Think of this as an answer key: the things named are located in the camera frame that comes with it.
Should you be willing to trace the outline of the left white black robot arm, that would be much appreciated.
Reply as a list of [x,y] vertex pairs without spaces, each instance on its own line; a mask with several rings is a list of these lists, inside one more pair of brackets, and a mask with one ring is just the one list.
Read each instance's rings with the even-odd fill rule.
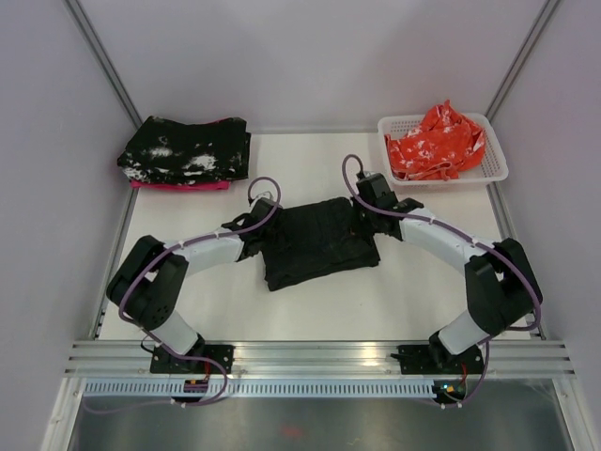
[[206,235],[172,243],[146,235],[134,244],[108,283],[106,297],[124,321],[158,342],[175,366],[193,373],[208,358],[205,339],[176,309],[184,280],[258,254],[281,211],[278,203],[259,198],[248,212]]

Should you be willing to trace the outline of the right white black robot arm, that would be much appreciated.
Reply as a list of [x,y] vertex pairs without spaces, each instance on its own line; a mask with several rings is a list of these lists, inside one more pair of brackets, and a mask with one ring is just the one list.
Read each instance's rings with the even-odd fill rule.
[[523,246],[514,239],[481,240],[436,218],[413,199],[400,200],[379,173],[357,174],[353,204],[376,233],[417,246],[464,276],[466,309],[428,338],[428,361],[437,371],[459,365],[467,351],[540,317],[541,289]]

